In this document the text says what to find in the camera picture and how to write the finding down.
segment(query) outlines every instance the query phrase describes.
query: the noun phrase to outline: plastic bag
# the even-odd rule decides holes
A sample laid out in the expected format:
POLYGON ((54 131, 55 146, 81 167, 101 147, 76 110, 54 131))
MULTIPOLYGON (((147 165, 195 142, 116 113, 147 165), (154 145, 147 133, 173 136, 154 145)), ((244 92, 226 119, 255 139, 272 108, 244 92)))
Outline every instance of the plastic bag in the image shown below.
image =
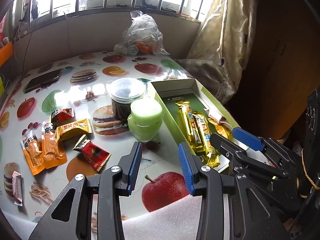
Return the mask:
POLYGON ((162 33, 158 30, 155 20, 141 11, 132 11, 130 14, 132 24, 123 33, 122 43, 117 44, 113 51, 129 56, 145 53, 169 55, 164 50, 162 33))

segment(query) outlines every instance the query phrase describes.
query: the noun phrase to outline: smartphone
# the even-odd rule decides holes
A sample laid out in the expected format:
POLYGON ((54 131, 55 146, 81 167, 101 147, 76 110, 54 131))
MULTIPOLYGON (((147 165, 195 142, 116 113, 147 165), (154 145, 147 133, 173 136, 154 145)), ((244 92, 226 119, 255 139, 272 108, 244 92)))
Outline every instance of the smartphone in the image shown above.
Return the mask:
POLYGON ((57 69, 49 73, 43 74, 29 81, 28 85, 23 89, 24 93, 28 93, 34 89, 57 82, 60 78, 62 69, 57 69))

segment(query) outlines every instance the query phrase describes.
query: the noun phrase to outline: green container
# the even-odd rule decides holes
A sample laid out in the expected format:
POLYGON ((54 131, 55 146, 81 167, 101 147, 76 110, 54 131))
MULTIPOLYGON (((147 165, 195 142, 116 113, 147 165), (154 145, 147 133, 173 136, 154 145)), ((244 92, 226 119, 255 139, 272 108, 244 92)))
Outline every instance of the green container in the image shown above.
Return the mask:
POLYGON ((129 129, 140 142, 148 142, 157 135, 162 124, 163 111, 154 99, 142 98, 131 103, 129 129))

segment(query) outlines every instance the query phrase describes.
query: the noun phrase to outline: cardboard box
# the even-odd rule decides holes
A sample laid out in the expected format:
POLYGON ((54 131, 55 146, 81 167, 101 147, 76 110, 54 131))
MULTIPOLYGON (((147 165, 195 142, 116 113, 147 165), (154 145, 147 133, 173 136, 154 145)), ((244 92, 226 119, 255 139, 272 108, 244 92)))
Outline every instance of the cardboard box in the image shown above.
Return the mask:
MULTIPOLYGON (((175 98, 177 100, 190 100, 192 110, 205 113, 203 108, 214 109, 229 121, 230 125, 227 126, 230 130, 239 126, 223 105, 196 79, 177 79, 151 82, 148 83, 148 95, 161 104, 164 110, 164 123, 169 129, 177 145, 183 141, 187 142, 187 140, 181 130, 182 126, 179 124, 180 115, 178 112, 178 106, 174 103, 175 98)), ((235 140, 235 143, 245 150, 248 148, 237 140, 235 140)), ((215 168, 218 172, 222 172, 229 167, 229 160, 223 155, 219 156, 219 161, 220 165, 215 168)))

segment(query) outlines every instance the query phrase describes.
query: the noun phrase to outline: orange shelf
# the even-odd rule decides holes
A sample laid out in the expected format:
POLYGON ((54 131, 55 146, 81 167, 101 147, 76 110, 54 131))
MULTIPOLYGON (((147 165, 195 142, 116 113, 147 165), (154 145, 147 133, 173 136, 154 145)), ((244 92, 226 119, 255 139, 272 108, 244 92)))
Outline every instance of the orange shelf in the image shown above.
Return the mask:
POLYGON ((13 54, 13 47, 12 42, 9 42, 7 45, 5 45, 3 48, 0 49, 0 66, 4 62, 8 60, 9 57, 11 57, 13 54))

